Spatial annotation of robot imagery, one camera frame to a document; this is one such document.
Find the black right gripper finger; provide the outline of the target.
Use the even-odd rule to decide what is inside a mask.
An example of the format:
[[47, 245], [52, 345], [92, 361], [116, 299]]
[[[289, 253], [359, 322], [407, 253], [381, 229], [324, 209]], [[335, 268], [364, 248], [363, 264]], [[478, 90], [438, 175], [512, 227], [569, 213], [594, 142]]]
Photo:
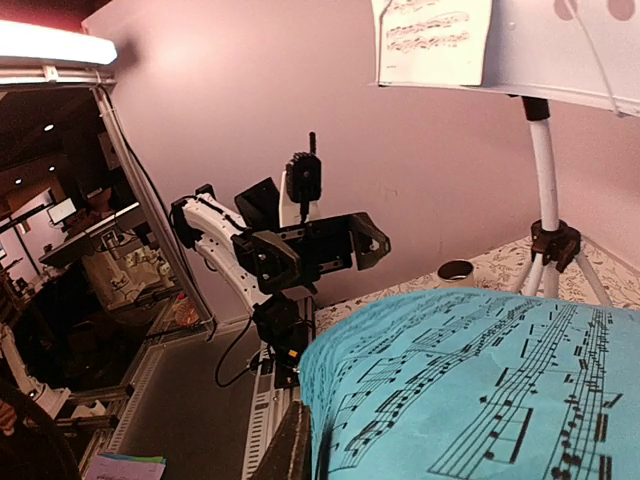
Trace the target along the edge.
[[311, 470], [311, 410], [295, 400], [250, 479], [310, 480]]

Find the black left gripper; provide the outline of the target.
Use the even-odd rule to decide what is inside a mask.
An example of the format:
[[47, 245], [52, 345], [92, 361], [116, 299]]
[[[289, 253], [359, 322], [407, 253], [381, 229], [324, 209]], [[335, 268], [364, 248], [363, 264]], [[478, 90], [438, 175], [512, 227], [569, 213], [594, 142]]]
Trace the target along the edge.
[[258, 279], [262, 293], [309, 286], [321, 276], [353, 266], [373, 268], [391, 252], [389, 237], [366, 212], [279, 225], [279, 191], [267, 178], [234, 197], [246, 230], [232, 236], [241, 267]]

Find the blue sheet music page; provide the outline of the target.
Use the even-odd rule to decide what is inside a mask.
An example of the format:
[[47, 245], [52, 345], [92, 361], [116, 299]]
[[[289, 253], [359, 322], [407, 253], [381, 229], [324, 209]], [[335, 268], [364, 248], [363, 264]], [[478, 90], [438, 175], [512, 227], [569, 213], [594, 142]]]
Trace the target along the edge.
[[375, 301], [307, 348], [315, 479], [635, 479], [636, 311], [480, 289]]

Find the white sheet music page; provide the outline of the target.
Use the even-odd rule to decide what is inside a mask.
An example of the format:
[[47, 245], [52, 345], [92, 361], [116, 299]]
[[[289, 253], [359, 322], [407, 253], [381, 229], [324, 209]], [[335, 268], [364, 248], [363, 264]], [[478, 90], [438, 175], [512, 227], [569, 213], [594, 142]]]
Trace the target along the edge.
[[371, 8], [377, 84], [482, 83], [491, 1], [387, 0], [373, 1]]

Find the white perforated music stand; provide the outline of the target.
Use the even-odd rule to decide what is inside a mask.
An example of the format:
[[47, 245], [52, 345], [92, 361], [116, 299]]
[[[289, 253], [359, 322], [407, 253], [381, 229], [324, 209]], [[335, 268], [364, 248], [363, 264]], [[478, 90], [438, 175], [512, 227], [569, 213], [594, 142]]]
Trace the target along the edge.
[[483, 80], [479, 86], [381, 86], [449, 88], [503, 94], [521, 101], [529, 127], [538, 183], [540, 217], [531, 227], [530, 254], [516, 292], [555, 297], [559, 279], [577, 265], [597, 299], [611, 300], [587, 255], [580, 232], [560, 217], [550, 102], [581, 104], [618, 117], [639, 113], [639, 45], [635, 1], [491, 1]]

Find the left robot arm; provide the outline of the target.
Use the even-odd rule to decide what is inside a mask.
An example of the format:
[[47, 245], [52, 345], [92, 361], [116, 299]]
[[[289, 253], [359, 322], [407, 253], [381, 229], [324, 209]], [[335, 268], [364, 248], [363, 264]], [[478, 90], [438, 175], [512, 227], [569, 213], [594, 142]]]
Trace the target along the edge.
[[321, 217], [316, 200], [297, 203], [270, 178], [234, 202], [234, 210], [225, 207], [206, 184], [172, 204], [173, 230], [240, 296], [276, 360], [294, 367], [311, 328], [287, 291], [313, 292], [326, 274], [374, 267], [390, 253], [390, 239], [367, 213]]

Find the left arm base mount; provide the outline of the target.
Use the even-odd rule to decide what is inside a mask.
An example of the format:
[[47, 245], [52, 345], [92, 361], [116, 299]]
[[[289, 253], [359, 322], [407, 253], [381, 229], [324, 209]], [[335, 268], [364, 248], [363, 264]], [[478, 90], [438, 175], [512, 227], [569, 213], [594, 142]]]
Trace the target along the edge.
[[251, 320], [268, 347], [275, 388], [297, 387], [301, 356], [317, 334], [313, 298], [293, 300], [283, 293], [273, 295], [254, 305]]

